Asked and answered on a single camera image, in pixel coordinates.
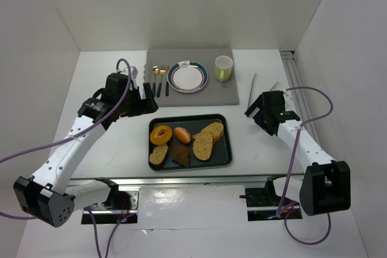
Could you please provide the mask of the silver metal tongs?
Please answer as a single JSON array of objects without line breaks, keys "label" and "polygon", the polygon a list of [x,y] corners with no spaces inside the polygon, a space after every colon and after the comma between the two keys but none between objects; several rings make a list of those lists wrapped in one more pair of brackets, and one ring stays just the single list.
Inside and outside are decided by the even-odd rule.
[{"label": "silver metal tongs", "polygon": [[252,103],[261,95],[263,92],[271,91],[278,83],[278,78],[272,75],[265,75],[263,73],[255,73],[252,79],[250,87],[250,94],[247,107],[249,108]]}]

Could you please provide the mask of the small bread slice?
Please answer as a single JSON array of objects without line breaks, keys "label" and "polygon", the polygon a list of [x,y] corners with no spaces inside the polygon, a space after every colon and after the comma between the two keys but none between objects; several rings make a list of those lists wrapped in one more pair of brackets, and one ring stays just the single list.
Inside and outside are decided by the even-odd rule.
[{"label": "small bread slice", "polygon": [[168,152],[168,145],[158,145],[153,149],[153,152],[149,156],[149,162],[153,166],[160,166],[163,164]]}]

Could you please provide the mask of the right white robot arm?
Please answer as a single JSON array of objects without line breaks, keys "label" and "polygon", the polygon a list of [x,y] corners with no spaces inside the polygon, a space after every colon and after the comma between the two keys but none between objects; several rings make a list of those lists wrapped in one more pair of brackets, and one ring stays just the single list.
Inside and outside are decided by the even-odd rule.
[{"label": "right white robot arm", "polygon": [[350,167],[327,154],[305,130],[305,122],[285,108],[284,91],[267,91],[248,107],[245,115],[267,134],[281,139],[291,150],[290,164],[298,160],[304,170],[302,180],[271,178],[268,186],[280,197],[279,209],[290,199],[300,204],[309,216],[344,211],[351,206]]}]

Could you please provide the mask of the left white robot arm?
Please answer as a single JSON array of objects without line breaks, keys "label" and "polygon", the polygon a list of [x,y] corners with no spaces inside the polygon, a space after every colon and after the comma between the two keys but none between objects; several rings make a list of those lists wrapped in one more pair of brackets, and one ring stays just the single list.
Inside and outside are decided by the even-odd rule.
[{"label": "left white robot arm", "polygon": [[69,220],[71,214],[93,204],[106,208],[130,202],[127,193],[107,178],[96,178],[78,186],[68,183],[93,144],[121,117],[135,117],[157,111],[149,83],[143,85],[144,94],[125,74],[112,73],[104,88],[83,102],[77,112],[70,140],[58,146],[46,162],[29,178],[19,177],[14,185],[21,209],[57,228]]}]

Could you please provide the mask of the back seeded bread slice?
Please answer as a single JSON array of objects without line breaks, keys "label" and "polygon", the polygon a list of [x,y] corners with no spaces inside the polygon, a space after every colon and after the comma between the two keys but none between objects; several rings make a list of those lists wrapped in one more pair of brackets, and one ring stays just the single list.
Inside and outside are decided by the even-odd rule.
[{"label": "back seeded bread slice", "polygon": [[201,133],[211,134],[213,137],[213,142],[216,143],[219,141],[224,135],[224,125],[222,122],[214,122],[210,125],[206,126],[201,130]]}]

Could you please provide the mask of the seeded bread slice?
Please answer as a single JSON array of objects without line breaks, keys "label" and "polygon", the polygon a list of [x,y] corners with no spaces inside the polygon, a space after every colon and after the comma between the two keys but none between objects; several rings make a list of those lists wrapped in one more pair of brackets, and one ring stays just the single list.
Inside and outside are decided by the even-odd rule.
[{"label": "seeded bread slice", "polygon": [[213,148],[213,136],[210,133],[198,133],[193,136],[192,151],[201,161],[207,161]]},{"label": "seeded bread slice", "polygon": [[222,122],[214,122],[210,125],[206,126],[201,130],[201,133],[211,134],[213,137],[213,142],[216,143],[219,141],[224,135],[224,125]]}]

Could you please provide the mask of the front seeded bread slice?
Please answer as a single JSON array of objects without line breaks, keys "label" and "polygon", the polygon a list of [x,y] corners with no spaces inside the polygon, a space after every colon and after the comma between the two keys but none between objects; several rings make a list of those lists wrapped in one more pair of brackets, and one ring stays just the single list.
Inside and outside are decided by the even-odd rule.
[{"label": "front seeded bread slice", "polygon": [[192,151],[201,161],[207,161],[213,148],[213,136],[210,133],[198,133],[193,136]]}]

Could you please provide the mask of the orange glazed donut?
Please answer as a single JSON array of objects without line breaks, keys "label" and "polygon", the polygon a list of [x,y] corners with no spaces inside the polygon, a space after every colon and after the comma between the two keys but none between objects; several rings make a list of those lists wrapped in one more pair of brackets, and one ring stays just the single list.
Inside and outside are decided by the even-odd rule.
[{"label": "orange glazed donut", "polygon": [[166,125],[155,127],[150,133],[150,141],[156,146],[166,144],[172,138],[172,129]]}]

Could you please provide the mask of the grey placemat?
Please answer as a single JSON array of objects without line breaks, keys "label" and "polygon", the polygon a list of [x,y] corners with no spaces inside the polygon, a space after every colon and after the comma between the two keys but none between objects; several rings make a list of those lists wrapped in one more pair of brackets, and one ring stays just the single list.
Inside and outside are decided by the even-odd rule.
[{"label": "grey placemat", "polygon": [[215,59],[219,56],[232,58],[232,50],[225,48],[197,49],[165,49],[153,48],[146,53],[146,64],[143,80],[153,84],[152,68],[157,66],[172,67],[180,61],[194,61],[202,65],[209,73],[209,79],[203,89],[198,92],[183,93],[172,88],[169,82],[169,95],[165,95],[166,79],[163,77],[161,96],[155,99],[159,107],[192,107],[192,106],[230,106],[238,105],[239,97],[235,73],[225,82],[217,81],[215,77]]}]

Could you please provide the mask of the round orange bun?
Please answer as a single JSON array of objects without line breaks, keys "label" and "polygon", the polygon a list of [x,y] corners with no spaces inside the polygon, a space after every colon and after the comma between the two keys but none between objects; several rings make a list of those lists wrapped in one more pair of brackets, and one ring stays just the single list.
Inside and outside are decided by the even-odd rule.
[{"label": "round orange bun", "polygon": [[176,136],[177,140],[183,144],[189,144],[191,141],[191,134],[183,127],[176,127],[174,129],[174,135]]}]

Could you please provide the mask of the white plate teal rim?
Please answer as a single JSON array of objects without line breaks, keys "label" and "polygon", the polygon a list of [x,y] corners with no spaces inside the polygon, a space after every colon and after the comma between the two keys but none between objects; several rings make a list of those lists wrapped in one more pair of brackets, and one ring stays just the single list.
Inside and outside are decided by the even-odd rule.
[{"label": "white plate teal rim", "polygon": [[171,88],[186,94],[202,90],[208,79],[209,75],[205,67],[190,60],[176,63],[167,74],[167,81]]}]

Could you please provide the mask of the brown chocolate croissant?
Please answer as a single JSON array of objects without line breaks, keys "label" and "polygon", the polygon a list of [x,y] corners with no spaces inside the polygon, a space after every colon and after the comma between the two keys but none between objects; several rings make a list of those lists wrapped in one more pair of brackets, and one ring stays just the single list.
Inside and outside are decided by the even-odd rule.
[{"label": "brown chocolate croissant", "polygon": [[172,148],[172,160],[183,167],[190,165],[190,152],[187,146],[176,145]]}]

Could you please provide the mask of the light green mug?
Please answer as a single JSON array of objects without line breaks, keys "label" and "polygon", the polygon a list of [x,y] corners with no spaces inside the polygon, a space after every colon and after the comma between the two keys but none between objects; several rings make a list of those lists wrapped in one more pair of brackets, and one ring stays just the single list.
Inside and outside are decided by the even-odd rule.
[{"label": "light green mug", "polygon": [[215,77],[219,82],[229,79],[233,69],[233,60],[228,56],[218,56],[215,59]]}]

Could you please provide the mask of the aluminium rail right side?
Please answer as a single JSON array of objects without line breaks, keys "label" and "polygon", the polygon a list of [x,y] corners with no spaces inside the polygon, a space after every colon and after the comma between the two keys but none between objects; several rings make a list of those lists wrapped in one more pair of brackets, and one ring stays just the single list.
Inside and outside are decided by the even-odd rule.
[{"label": "aluminium rail right side", "polygon": [[[290,87],[302,86],[301,77],[299,75],[299,71],[294,60],[294,52],[280,51],[280,55]],[[296,111],[300,118],[302,120],[308,120],[312,118],[305,92],[303,90],[298,89],[292,91],[291,94],[293,96],[293,102]],[[308,133],[315,139],[315,141],[320,144],[320,139],[318,137],[314,122],[312,121],[311,123],[308,123],[307,125],[305,125],[305,128]]]}]

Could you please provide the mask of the aluminium rail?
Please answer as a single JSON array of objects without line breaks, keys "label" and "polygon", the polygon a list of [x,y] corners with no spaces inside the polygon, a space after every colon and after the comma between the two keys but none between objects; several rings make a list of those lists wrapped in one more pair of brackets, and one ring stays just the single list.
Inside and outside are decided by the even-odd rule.
[{"label": "aluminium rail", "polygon": [[[294,52],[280,51],[280,55],[290,87],[302,86],[301,77],[299,75],[299,71],[294,60]],[[302,120],[308,120],[312,118],[305,92],[303,90],[298,89],[292,91],[291,94],[293,96],[293,102],[296,111],[300,118]],[[308,133],[315,139],[315,141],[320,144],[320,139],[318,137],[314,122],[312,121],[311,123],[308,123],[307,125],[305,125],[305,128]]]},{"label": "aluminium rail", "polygon": [[194,185],[227,183],[261,183],[268,178],[282,178],[285,175],[234,175],[234,176],[178,176],[158,178],[110,178],[118,185]]}]

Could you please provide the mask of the aluminium rail front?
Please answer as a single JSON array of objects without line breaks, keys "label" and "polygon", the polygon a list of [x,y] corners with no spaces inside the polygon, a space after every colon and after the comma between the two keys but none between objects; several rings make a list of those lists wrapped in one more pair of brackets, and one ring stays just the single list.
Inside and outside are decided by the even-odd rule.
[{"label": "aluminium rail front", "polygon": [[282,178],[285,175],[234,175],[234,176],[178,176],[158,178],[110,178],[118,185],[194,185],[227,183],[261,183],[268,178]]}]

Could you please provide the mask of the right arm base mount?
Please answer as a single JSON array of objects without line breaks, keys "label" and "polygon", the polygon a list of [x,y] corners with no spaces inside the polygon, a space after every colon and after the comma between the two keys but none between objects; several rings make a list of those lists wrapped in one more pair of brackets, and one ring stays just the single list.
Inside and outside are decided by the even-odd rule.
[{"label": "right arm base mount", "polygon": [[286,208],[280,217],[276,216],[281,198],[276,195],[271,181],[263,186],[245,188],[245,193],[239,197],[246,201],[249,222],[283,220],[287,214],[290,214],[289,219],[302,219],[298,204]]}]

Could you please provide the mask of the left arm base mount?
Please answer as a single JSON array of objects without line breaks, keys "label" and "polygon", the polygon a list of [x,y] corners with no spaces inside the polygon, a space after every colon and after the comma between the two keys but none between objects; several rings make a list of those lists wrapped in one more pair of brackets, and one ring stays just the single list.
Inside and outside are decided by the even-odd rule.
[{"label": "left arm base mount", "polygon": [[111,207],[103,204],[90,206],[97,225],[136,224],[138,222],[138,205],[140,188],[122,186],[119,188],[120,196]]}]

